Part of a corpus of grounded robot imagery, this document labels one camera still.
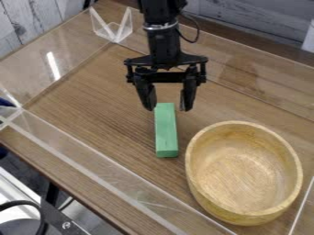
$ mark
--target green foam block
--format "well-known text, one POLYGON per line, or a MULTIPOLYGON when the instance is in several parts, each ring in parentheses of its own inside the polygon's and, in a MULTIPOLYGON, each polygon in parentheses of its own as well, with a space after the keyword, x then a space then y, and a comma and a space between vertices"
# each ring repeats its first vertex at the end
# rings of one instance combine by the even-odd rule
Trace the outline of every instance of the green foam block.
POLYGON ((174 103, 157 104, 155 133, 158 158, 178 157, 179 147, 174 103))

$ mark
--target cable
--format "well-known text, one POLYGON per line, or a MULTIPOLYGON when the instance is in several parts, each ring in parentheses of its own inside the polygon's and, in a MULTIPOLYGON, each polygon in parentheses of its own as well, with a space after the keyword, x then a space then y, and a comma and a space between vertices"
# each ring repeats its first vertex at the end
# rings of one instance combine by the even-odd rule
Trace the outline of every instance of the cable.
POLYGON ((71 197, 66 203, 58 208, 60 211, 63 211, 70 205, 71 203, 75 201, 74 197, 71 197))
POLYGON ((43 210, 40 206, 36 203, 30 202, 30 201, 14 201, 14 202, 7 202, 6 204, 0 205, 0 212, 16 206, 32 206, 38 209, 39 215, 40 215, 40 224, 39 224, 36 235, 42 235, 46 222, 44 222, 43 210))
POLYGON ((190 21, 194 23, 195 28, 197 28, 197 30, 198 30, 198 33, 197 33, 195 39, 191 40, 191 39, 187 39, 187 38, 183 36, 183 34, 182 34, 182 32, 181 32, 179 29, 177 29, 177 32, 178 32, 179 36, 182 37, 182 39, 185 39, 185 40, 186 40, 187 42, 190 42, 190 43, 195 43, 195 42, 199 40, 199 37, 201 37, 201 26, 199 26, 199 23, 197 22, 197 20, 195 20, 193 17, 190 17, 190 16, 186 15, 185 13, 181 13, 181 15, 182 15, 183 18, 186 18, 187 20, 190 20, 190 21))

